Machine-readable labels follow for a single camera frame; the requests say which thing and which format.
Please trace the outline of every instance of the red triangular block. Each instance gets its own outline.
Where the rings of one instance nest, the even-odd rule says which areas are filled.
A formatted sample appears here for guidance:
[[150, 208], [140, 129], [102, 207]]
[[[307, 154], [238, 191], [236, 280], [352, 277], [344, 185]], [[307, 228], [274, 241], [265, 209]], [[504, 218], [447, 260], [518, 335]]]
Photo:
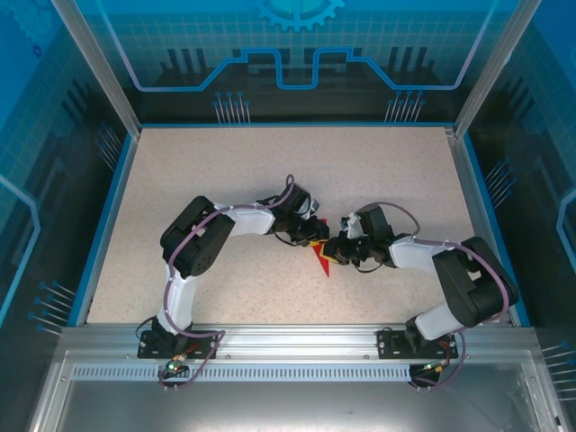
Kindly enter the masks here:
[[[326, 219], [320, 219], [320, 220], [323, 221], [324, 223], [328, 223], [328, 220], [326, 220]], [[324, 269], [324, 273], [326, 273], [327, 277], [330, 277], [330, 262], [326, 258], [323, 258], [320, 255], [320, 252], [322, 250], [322, 245], [312, 246], [312, 248], [314, 249], [314, 252], [316, 253], [316, 257], [318, 257], [318, 260], [320, 261], [320, 265]]]

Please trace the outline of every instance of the beige work surface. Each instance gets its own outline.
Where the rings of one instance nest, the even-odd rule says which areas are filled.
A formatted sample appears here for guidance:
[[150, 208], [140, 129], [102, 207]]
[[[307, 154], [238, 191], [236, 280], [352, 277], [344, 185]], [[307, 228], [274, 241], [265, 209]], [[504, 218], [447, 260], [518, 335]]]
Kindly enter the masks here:
[[[124, 193], [88, 322], [137, 323], [158, 312], [165, 286], [159, 239], [196, 196], [253, 203], [296, 182], [320, 202], [330, 233], [340, 217], [373, 201], [413, 212], [423, 239], [473, 234], [442, 128], [145, 129]], [[395, 232], [410, 220], [385, 209]], [[273, 236], [230, 238], [202, 276], [194, 322], [403, 322], [443, 299], [435, 274], [382, 267], [359, 274], [310, 247]]]

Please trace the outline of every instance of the glass panel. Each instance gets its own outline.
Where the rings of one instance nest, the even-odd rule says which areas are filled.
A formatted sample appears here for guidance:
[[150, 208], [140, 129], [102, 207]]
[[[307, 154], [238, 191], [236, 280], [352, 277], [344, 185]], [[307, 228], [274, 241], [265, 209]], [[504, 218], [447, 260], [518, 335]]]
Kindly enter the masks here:
[[[576, 4], [544, 0], [472, 124], [504, 244], [544, 347], [576, 344]], [[562, 398], [573, 363], [555, 349]], [[573, 400], [566, 400], [572, 409]]]
[[78, 3], [143, 122], [453, 122], [517, 0]]
[[61, 432], [540, 430], [519, 371], [505, 364], [467, 365], [430, 394], [406, 382], [197, 382], [178, 394], [153, 382], [73, 382], [64, 412]]
[[126, 130], [50, 2], [2, 2], [0, 52], [0, 418], [25, 430]]

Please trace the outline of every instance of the purple cable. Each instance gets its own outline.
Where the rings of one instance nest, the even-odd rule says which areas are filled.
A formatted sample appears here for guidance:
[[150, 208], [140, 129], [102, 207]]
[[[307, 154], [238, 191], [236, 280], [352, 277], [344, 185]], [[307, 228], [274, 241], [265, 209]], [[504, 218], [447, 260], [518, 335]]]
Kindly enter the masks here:
[[[504, 315], [506, 315], [506, 313], [508, 312], [509, 306], [510, 306], [509, 305], [509, 298], [508, 298], [508, 291], [506, 289], [506, 286], [502, 282], [502, 279], [498, 276], [496, 271], [492, 268], [492, 266], [490, 264], [488, 264], [488, 262], [484, 258], [482, 258], [480, 255], [478, 255], [476, 252], [469, 249], [468, 247], [462, 246], [458, 243], [453, 243], [450, 241], [421, 240], [419, 238], [416, 238], [416, 235], [418, 233], [420, 233], [420, 224], [419, 224], [418, 220], [416, 219], [416, 217], [411, 212], [406, 210], [401, 205], [395, 204], [393, 202], [386, 202], [386, 201], [372, 202], [370, 204], [367, 204], [363, 208], [369, 207], [369, 206], [374, 205], [374, 204], [387, 205], [390, 207], [394, 207], [394, 208], [400, 210], [401, 212], [403, 212], [404, 214], [406, 214], [409, 218], [411, 218], [412, 221], [414, 222], [414, 224], [416, 225], [416, 228], [412, 232], [412, 238], [414, 239], [414, 243], [417, 243], [420, 245], [426, 245], [426, 246], [448, 246], [450, 248], [456, 248], [456, 249], [462, 250], [464, 253], [468, 254], [470, 257], [472, 257], [476, 261], [478, 261], [480, 263], [480, 265], [486, 269], [486, 271], [490, 274], [490, 276], [492, 276], [492, 278], [494, 279], [494, 282], [496, 282], [496, 285], [500, 289], [500, 293], [502, 294], [502, 310], [495, 317], [490, 317], [489, 320], [499, 319], [499, 318], [503, 317]], [[464, 333], [463, 333], [464, 330], [465, 330], [465, 328], [461, 328], [458, 331], [456, 331], [456, 333], [459, 334], [460, 338], [462, 339], [462, 355], [460, 356], [460, 361], [458, 362], [456, 369], [448, 377], [448, 379], [445, 380], [444, 382], [441, 382], [438, 385], [435, 385], [435, 388], [441, 388], [441, 387], [444, 387], [446, 384], [450, 383], [458, 375], [458, 373], [460, 372], [460, 370], [464, 366], [464, 360], [466, 358], [466, 340], [464, 339]], [[423, 381], [423, 382], [429, 381], [429, 380], [426, 380], [425, 378], [418, 378], [418, 379]]]
[[388, 206], [394, 207], [394, 208], [400, 210], [401, 212], [403, 212], [404, 214], [406, 214], [409, 218], [411, 218], [412, 221], [414, 222], [414, 224], [416, 225], [416, 229], [414, 229], [414, 231], [412, 232], [412, 237], [414, 238], [414, 243], [420, 244], [420, 245], [425, 245], [425, 246], [448, 246], [450, 248], [456, 248], [456, 249], [462, 250], [464, 253], [468, 254], [470, 257], [472, 257], [476, 261], [478, 261], [478, 263], [480, 263], [480, 265], [486, 269], [486, 271], [489, 273], [489, 275], [492, 276], [492, 279], [494, 279], [494, 282], [496, 283], [496, 285], [500, 289], [500, 294], [502, 294], [502, 310], [499, 312], [498, 315], [496, 315], [494, 317], [490, 317], [490, 320], [495, 320], [495, 319], [497, 320], [497, 319], [503, 318], [506, 315], [506, 313], [508, 313], [508, 309], [510, 307], [510, 304], [509, 304], [508, 290], [506, 289], [506, 285], [504, 285], [504, 283], [502, 282], [502, 279], [496, 273], [496, 270], [494, 270], [492, 268], [492, 266], [490, 264], [488, 264], [488, 262], [484, 258], [482, 258], [480, 255], [478, 255], [473, 250], [469, 249], [466, 246], [462, 246], [459, 243], [453, 243], [451, 241], [422, 240], [422, 239], [416, 238], [416, 235], [420, 233], [420, 224], [419, 224], [418, 220], [416, 219], [416, 217], [412, 213], [410, 213], [408, 210], [406, 210], [401, 205], [395, 204], [393, 202], [386, 202], [386, 201], [372, 202], [363, 208], [369, 207], [369, 206], [374, 205], [374, 204], [388, 205]]
[[490, 274], [490, 276], [492, 276], [492, 279], [494, 279], [494, 282], [500, 289], [500, 294], [502, 294], [502, 310], [498, 313], [498, 315], [490, 317], [487, 320], [498, 320], [506, 316], [506, 314], [508, 313], [508, 309], [510, 307], [506, 285], [504, 285], [502, 279], [496, 273], [496, 270], [494, 270], [494, 268], [490, 264], [488, 264], [488, 262], [484, 258], [482, 258], [480, 255], [478, 255], [476, 252], [469, 249], [468, 247], [462, 246], [459, 243], [453, 243], [451, 241], [421, 240], [419, 238], [414, 238], [414, 243], [427, 246], [448, 246], [450, 248], [456, 248], [462, 250], [464, 253], [468, 254], [470, 257], [478, 261], [480, 265], [486, 269], [486, 271]]
[[[208, 332], [208, 333], [202, 333], [199, 335], [199, 334], [184, 331], [174, 323], [174, 321], [172, 320], [172, 317], [170, 317], [170, 314], [168, 313], [168, 299], [170, 297], [170, 290], [172, 288], [172, 282], [174, 281], [174, 277], [176, 275], [176, 270], [174, 269], [174, 261], [176, 260], [176, 257], [182, 251], [182, 249], [184, 249], [184, 247], [188, 244], [188, 242], [190, 240], [192, 240], [192, 238], [195, 235], [197, 235], [198, 232], [202, 228], [204, 228], [212, 219], [214, 219], [217, 216], [223, 214], [224, 212], [228, 212], [232, 209], [246, 209], [246, 210], [252, 210], [252, 209], [269, 210], [269, 209], [273, 209], [274, 207], [281, 205], [282, 203], [284, 203], [288, 199], [288, 197], [290, 196], [290, 194], [292, 193], [292, 190], [294, 188], [294, 183], [295, 183], [294, 176], [292, 174], [289, 174], [286, 177], [286, 185], [289, 186], [288, 191], [286, 192], [286, 194], [283, 197], [281, 197], [278, 201], [273, 202], [272, 204], [268, 204], [268, 205], [256, 205], [256, 204], [231, 205], [230, 207], [224, 207], [222, 209], [215, 211], [214, 213], [209, 214], [208, 217], [206, 217], [206, 219], [202, 220], [198, 225], [196, 225], [194, 227], [194, 229], [192, 229], [192, 231], [190, 231], [190, 234], [188, 234], [184, 238], [184, 240], [182, 240], [182, 243], [180, 243], [178, 245], [178, 247], [174, 250], [174, 252], [170, 256], [170, 258], [168, 259], [168, 270], [170, 273], [170, 277], [168, 277], [168, 281], [166, 282], [166, 288], [164, 290], [164, 298], [162, 301], [162, 305], [164, 308], [164, 316], [166, 317], [166, 321], [168, 322], [168, 324], [170, 324], [170, 327], [172, 327], [172, 329], [176, 330], [179, 334], [186, 336], [187, 338], [212, 338], [212, 337], [217, 338], [216, 343], [214, 344], [214, 347], [210, 350], [210, 352], [208, 353], [208, 355], [206, 356], [206, 358], [204, 359], [204, 361], [202, 362], [202, 364], [200, 365], [200, 367], [198, 368], [196, 373], [188, 381], [181, 384], [179, 386], [180, 388], [184, 388], [184, 387], [190, 385], [198, 377], [198, 375], [200, 375], [200, 373], [202, 372], [202, 370], [204, 369], [204, 367], [208, 363], [208, 360], [210, 359], [210, 357], [212, 357], [212, 354], [220, 346], [220, 342], [224, 338], [226, 331], [224, 331], [224, 330], [213, 331], [213, 332]], [[164, 373], [164, 371], [160, 372], [160, 376], [158, 379], [158, 382], [160, 383], [160, 385], [164, 385], [164, 380], [162, 379], [163, 373]]]

